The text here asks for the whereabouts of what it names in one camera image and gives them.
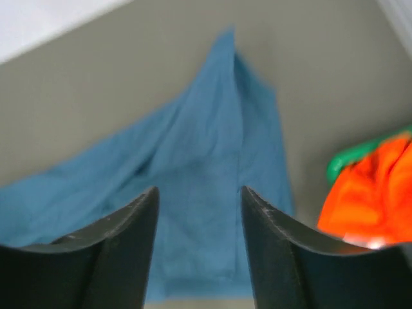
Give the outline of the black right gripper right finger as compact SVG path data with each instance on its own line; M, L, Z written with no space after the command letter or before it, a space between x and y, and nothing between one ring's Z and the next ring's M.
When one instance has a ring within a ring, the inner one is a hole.
M256 308L410 308L411 244L358 247L241 190Z

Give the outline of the blue t shirt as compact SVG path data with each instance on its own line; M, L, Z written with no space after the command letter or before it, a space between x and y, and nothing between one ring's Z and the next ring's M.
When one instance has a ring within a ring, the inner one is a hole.
M49 243L156 186L146 299L248 298L244 185L293 212L274 92L228 30L181 95L73 158L2 187L1 243Z

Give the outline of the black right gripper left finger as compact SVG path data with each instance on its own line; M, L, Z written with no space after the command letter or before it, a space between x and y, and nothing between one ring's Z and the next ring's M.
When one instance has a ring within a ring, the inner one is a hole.
M47 245L1 246L1 308L143 308L160 193Z

